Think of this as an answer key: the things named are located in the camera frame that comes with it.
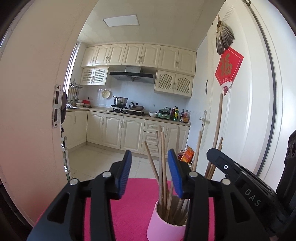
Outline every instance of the orange bag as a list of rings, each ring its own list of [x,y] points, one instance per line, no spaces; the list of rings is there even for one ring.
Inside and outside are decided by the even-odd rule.
[[[184,152],[181,161],[190,163],[194,155],[194,151],[191,147],[187,146],[187,150]]]

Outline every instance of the pink container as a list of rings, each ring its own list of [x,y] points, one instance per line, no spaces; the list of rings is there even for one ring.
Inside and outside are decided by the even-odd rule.
[[[172,208],[177,206],[179,198],[173,196]],[[149,241],[180,241],[184,237],[186,225],[176,226],[165,222],[157,212],[158,201],[155,204],[147,229]]]

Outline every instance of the broom bristles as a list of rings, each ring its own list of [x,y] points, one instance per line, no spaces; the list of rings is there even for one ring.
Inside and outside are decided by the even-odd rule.
[[[228,49],[234,40],[234,36],[229,28],[222,22],[218,22],[217,36],[216,36],[216,48],[219,55],[223,54]]]

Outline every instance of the screw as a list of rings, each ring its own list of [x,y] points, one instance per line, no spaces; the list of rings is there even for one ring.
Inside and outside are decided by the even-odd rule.
[[[191,171],[191,172],[189,172],[188,173],[188,175],[190,176],[190,177],[197,177],[197,172],[195,172],[195,171]]]
[[[231,182],[230,182],[229,179],[225,178],[225,179],[222,179],[222,183],[223,183],[224,185],[229,185]]]
[[[103,172],[103,177],[111,177],[112,173],[111,172]]]
[[[73,178],[70,180],[70,185],[74,186],[78,183],[78,180],[76,178]]]

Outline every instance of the blue gripper pad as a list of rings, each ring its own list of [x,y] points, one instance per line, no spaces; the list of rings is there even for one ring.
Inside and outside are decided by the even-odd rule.
[[[168,151],[168,166],[170,168],[175,191],[178,194],[179,198],[182,198],[184,195],[183,180],[185,180],[186,177],[182,172],[179,162],[180,161],[177,159],[174,149],[170,149]]]
[[[118,174],[115,177],[115,185],[118,188],[119,198],[122,197],[126,190],[126,183],[128,181],[128,175],[131,169],[131,151],[126,150],[122,159],[121,165],[118,170]]]

